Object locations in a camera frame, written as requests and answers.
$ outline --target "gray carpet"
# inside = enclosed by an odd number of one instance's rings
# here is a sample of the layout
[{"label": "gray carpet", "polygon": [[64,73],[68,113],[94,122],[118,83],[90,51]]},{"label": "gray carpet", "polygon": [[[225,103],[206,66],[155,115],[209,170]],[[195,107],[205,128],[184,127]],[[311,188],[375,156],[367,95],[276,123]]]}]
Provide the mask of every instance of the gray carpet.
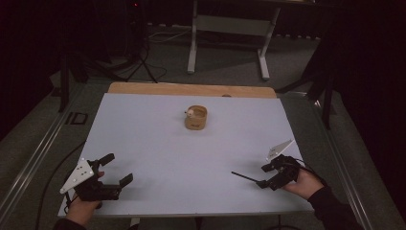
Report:
[{"label": "gray carpet", "polygon": [[[256,46],[260,41],[255,39],[244,40],[244,45],[234,44],[232,39],[219,44],[213,42],[212,34],[200,34],[201,42],[197,49],[196,72],[187,74],[187,62],[190,43],[186,36],[177,37],[165,42],[167,36],[154,36],[151,38],[147,63],[159,82],[192,83],[192,84],[227,84],[270,86],[279,88],[297,80],[317,47],[317,40],[276,37],[271,41],[266,55],[271,80],[264,81],[259,75]],[[134,67],[118,72],[127,77]],[[45,199],[40,197],[48,178],[51,177],[57,163],[71,150],[82,143],[91,128],[92,121],[97,113],[103,93],[108,89],[111,80],[89,71],[91,79],[86,84],[77,83],[72,87],[72,103],[69,112],[89,114],[88,122],[84,126],[63,125],[56,133],[55,139],[45,146],[46,155],[40,167],[32,178],[24,185],[25,193],[17,197],[11,205],[11,213],[2,229],[33,229],[37,210],[42,203],[39,229],[52,229],[57,220],[57,210],[63,197],[58,190],[63,177],[71,170],[80,155],[76,151],[60,167],[53,177]],[[151,81],[146,70],[141,68],[130,81]],[[305,92],[308,88],[303,85],[297,92]],[[333,109],[331,115],[331,131],[323,134],[320,119],[317,119],[317,108],[303,96],[298,94],[281,95],[283,105],[289,114],[296,140],[301,148],[304,160],[311,162],[312,167],[327,178],[339,199],[348,202],[352,194],[348,194],[343,185],[341,175],[333,164],[334,154],[331,151],[333,140],[336,144],[339,158],[343,160],[348,169],[348,177],[353,183],[357,197],[362,201],[368,220],[367,229],[406,229],[405,224],[396,210],[386,188],[380,180],[368,151],[359,136],[349,114],[347,113],[340,95],[334,93]],[[37,152],[47,131],[55,122],[64,123],[67,117],[57,113],[58,98],[51,95],[45,98],[1,143],[0,143],[0,195],[6,197],[11,184],[30,157]],[[277,216],[257,217],[263,228],[278,223]],[[129,218],[94,218],[88,229],[126,229],[130,223]],[[282,215],[282,223],[301,229],[323,229],[322,224],[313,217],[312,213],[297,213]]]}]

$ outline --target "brown container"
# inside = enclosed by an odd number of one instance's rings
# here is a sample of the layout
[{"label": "brown container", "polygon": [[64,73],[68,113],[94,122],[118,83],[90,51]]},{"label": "brown container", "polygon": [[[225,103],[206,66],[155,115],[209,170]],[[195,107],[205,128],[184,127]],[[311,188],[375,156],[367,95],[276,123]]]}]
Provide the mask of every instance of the brown container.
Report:
[{"label": "brown container", "polygon": [[186,111],[185,126],[191,130],[201,130],[206,125],[207,109],[201,105],[192,105]]}]

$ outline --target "power cord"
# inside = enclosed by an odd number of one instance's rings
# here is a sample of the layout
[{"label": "power cord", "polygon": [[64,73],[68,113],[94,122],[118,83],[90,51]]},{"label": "power cord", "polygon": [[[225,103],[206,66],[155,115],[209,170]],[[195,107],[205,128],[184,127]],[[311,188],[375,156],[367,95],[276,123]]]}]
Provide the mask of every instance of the power cord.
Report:
[{"label": "power cord", "polygon": [[54,177],[56,171],[60,168],[60,166],[66,161],[66,159],[68,159],[74,152],[76,152],[80,147],[82,147],[84,145],[84,143],[86,143],[86,141],[80,143],[77,147],[75,147],[72,151],[70,151],[60,162],[59,164],[57,164],[57,166],[55,167],[55,169],[53,170],[50,178],[48,179],[44,190],[42,191],[42,195],[41,195],[41,199],[39,201],[39,207],[38,207],[38,212],[36,215],[36,222],[35,222],[35,230],[39,229],[39,221],[41,219],[41,212],[42,212],[42,204],[44,202],[45,199],[45,195],[47,193],[48,187],[51,183],[52,178]]}]

